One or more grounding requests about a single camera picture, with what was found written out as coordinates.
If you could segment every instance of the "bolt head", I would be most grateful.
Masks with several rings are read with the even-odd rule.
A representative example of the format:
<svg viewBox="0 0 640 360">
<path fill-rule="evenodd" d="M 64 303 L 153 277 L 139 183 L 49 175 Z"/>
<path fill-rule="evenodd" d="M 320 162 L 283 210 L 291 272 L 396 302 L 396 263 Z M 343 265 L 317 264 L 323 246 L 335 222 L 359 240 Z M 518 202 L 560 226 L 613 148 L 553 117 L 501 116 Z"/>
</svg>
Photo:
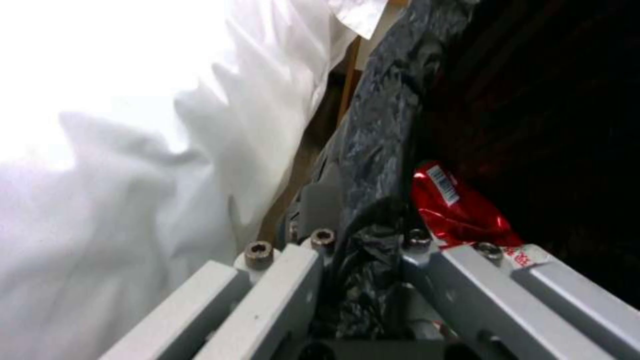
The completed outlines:
<svg viewBox="0 0 640 360">
<path fill-rule="evenodd" d="M 244 262 L 254 270 L 264 270 L 273 263 L 273 246 L 266 241 L 252 241 L 244 249 Z"/>
<path fill-rule="evenodd" d="M 311 233 L 311 247 L 332 253 L 335 248 L 335 233 L 331 229 L 316 229 Z"/>
<path fill-rule="evenodd" d="M 475 243 L 474 249 L 484 256 L 486 259 L 494 263 L 499 263 L 502 260 L 502 250 L 497 245 L 492 243 Z"/>
</svg>

